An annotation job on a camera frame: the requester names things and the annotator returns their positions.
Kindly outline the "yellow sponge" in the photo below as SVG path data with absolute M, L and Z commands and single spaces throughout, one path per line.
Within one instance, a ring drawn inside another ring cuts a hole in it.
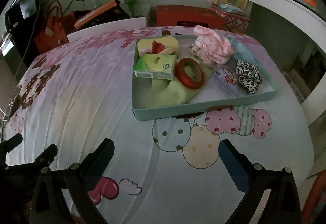
M 165 45 L 165 47 L 172 47 L 174 48 L 175 52 L 172 55 L 179 55 L 179 42 L 178 40 L 173 36 L 164 36 L 161 38 L 146 38 L 146 39 L 140 39 L 137 43 L 137 50 L 139 56 L 142 56 L 144 54 L 152 54 L 151 53 L 151 46 L 152 42 L 156 40 L 157 42 L 160 42 Z

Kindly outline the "leopard print scrunchie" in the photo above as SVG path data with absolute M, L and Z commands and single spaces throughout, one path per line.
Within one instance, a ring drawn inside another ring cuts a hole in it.
M 262 84 L 259 68 L 254 64 L 237 60 L 236 74 L 238 82 L 247 90 L 248 95 L 255 94 Z

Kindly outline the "green tissue pack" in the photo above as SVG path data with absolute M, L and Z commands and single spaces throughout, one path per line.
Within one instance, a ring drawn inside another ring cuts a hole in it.
M 139 78 L 172 80 L 176 66 L 176 55 L 145 54 L 134 66 L 134 74 Z

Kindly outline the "orange black case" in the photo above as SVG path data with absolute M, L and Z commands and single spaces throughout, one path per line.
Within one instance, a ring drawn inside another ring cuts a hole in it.
M 76 21 L 74 27 L 76 30 L 82 30 L 95 25 L 109 22 L 120 21 L 131 18 L 128 13 L 120 6 L 119 0 L 113 0 L 89 12 Z

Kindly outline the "red tape roll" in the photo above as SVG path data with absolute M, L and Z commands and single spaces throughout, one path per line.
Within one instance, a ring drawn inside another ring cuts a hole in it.
M 200 65 L 191 58 L 182 58 L 175 67 L 175 76 L 189 89 L 199 89 L 204 85 L 205 74 Z

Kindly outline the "white cabinet shelf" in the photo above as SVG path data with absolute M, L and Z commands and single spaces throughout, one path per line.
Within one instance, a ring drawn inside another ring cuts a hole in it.
M 325 21 L 294 0 L 250 0 L 280 15 L 307 34 L 325 51 Z M 308 124 L 312 124 L 325 111 L 325 76 L 308 98 L 301 104 Z

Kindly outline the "purple cartoon pouch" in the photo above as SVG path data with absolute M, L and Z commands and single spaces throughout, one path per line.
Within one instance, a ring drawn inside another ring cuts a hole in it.
M 237 97 L 238 77 L 235 72 L 225 65 L 217 65 L 216 72 L 212 75 L 217 86 L 228 95 Z

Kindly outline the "patterned red white box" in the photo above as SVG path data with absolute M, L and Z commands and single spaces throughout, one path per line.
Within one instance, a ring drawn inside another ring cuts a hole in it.
M 250 19 L 243 15 L 222 11 L 217 5 L 211 4 L 210 9 L 225 20 L 226 30 L 238 34 L 246 34 Z

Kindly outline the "green cloth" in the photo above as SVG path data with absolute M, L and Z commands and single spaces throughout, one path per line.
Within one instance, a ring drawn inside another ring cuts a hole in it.
M 147 108 L 171 107 L 186 104 L 203 90 L 203 87 L 207 84 L 215 70 L 207 67 L 199 59 L 193 60 L 195 60 L 200 65 L 200 68 L 204 71 L 204 85 L 199 89 L 189 89 L 185 87 L 176 76 L 174 76 L 174 78 L 170 81 L 153 79 L 151 82 L 151 93 L 146 103 Z

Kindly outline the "red felt handbag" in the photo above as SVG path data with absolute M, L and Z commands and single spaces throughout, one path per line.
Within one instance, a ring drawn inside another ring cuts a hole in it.
M 62 6 L 58 0 L 50 2 L 45 27 L 34 39 L 37 49 L 41 54 L 68 43 L 67 34 L 61 20 L 63 17 Z

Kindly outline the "green dumbbell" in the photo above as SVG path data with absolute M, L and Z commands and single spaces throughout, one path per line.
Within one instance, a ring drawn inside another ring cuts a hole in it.
M 128 11 L 130 12 L 131 16 L 135 16 L 135 4 L 137 0 L 124 0 L 124 4 L 127 6 Z

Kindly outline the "red cardboard box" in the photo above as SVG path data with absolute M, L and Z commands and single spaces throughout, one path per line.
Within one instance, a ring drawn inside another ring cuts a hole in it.
M 149 26 L 201 25 L 211 29 L 226 30 L 226 21 L 208 8 L 187 5 L 157 5 L 151 7 L 147 24 Z

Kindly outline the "mint green cardboard tray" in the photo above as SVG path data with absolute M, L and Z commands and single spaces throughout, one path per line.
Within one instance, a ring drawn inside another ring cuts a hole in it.
M 131 104 L 134 116 L 139 121 L 160 119 L 186 114 L 210 111 L 224 105 L 240 106 L 255 104 L 276 97 L 279 88 L 272 76 L 259 64 L 250 51 L 234 38 L 228 37 L 235 49 L 235 58 L 229 60 L 229 68 L 233 67 L 235 60 L 244 60 L 256 64 L 262 78 L 262 85 L 254 95 L 249 95 L 241 85 L 228 84 L 222 78 L 212 74 L 203 88 L 194 90 L 181 88 L 179 81 L 174 83 L 175 92 L 164 101 L 163 107 L 149 107 L 151 93 L 151 73 L 146 72 L 144 78 L 133 75 L 131 85 Z

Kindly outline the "pink white fuzzy sock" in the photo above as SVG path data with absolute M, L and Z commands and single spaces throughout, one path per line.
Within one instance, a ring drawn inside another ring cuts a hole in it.
M 224 65 L 234 55 L 230 40 L 214 30 L 197 25 L 193 34 L 197 38 L 189 46 L 189 52 L 207 67 L 214 69 L 217 65 Z

